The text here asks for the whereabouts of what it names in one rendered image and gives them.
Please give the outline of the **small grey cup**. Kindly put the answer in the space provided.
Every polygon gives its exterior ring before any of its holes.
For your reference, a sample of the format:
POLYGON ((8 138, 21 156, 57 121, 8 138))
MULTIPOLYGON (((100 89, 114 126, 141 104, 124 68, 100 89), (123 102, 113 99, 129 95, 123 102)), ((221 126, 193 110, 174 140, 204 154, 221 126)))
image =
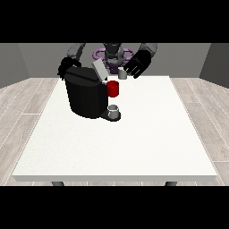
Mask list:
POLYGON ((111 119, 115 119, 119 115, 119 108, 117 105, 110 105, 108 108, 108 117, 111 119))

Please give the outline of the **pale grey machine lid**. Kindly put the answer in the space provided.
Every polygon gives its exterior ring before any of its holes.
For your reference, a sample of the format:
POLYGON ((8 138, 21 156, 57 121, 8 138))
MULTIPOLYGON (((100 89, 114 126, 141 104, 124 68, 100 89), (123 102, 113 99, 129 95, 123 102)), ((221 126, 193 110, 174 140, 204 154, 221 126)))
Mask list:
POLYGON ((101 81, 104 81, 108 77, 108 71, 101 59, 97 59, 91 65, 101 81))

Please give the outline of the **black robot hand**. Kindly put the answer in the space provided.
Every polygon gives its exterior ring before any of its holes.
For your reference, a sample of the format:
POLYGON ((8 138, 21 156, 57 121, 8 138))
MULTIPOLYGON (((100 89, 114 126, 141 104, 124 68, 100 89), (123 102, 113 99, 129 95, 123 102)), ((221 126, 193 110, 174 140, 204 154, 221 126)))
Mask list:
POLYGON ((151 54, 148 50, 139 50, 123 67, 134 79, 137 79, 149 67, 151 54))
POLYGON ((75 58, 71 58, 71 57, 65 57, 62 61, 60 66, 58 67, 58 75, 60 76, 61 79, 64 78, 64 75, 66 74, 66 71, 73 66, 76 67, 81 67, 81 62, 78 61, 75 58))

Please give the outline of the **red pod holder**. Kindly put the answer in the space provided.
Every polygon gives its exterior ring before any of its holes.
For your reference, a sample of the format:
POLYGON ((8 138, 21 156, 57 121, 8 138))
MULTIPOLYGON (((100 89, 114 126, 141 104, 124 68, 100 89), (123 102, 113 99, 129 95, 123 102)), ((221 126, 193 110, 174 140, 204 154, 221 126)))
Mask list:
POLYGON ((108 81, 107 86, 107 95, 111 98, 115 98, 119 95, 119 82, 118 81, 108 81))

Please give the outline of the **small grey coffee pod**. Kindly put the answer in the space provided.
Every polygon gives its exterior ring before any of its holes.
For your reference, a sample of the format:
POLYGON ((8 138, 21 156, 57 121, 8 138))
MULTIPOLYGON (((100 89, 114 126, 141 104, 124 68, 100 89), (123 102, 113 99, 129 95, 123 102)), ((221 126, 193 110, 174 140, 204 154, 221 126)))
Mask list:
POLYGON ((123 69, 123 67, 118 68, 118 79, 119 80, 127 79, 127 72, 123 69))

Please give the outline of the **black coffee machine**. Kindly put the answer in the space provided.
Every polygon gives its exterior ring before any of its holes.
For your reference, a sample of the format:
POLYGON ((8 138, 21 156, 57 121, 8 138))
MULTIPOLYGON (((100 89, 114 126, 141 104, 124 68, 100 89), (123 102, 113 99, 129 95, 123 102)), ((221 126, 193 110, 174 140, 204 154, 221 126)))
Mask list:
POLYGON ((71 110, 84 118, 104 118, 110 122, 121 119, 108 117, 108 98, 106 82, 102 82, 96 71, 88 67, 70 67, 64 75, 65 86, 71 110))

